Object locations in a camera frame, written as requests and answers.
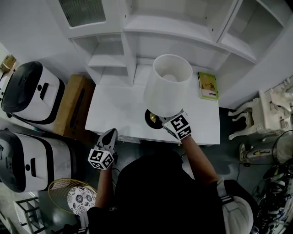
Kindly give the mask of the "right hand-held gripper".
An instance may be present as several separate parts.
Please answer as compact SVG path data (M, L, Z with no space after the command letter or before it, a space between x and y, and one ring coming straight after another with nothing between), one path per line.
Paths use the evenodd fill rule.
M178 140L191 135L191 127L187 113L182 109L178 114L171 117L160 117L163 128Z

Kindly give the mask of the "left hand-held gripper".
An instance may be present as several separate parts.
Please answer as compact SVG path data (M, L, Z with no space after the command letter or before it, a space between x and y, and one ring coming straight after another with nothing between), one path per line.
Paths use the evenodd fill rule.
M113 163L117 163L118 154L116 146L118 142L117 129L112 128L103 133L97 142L97 145L90 150L88 162L95 169L107 170Z

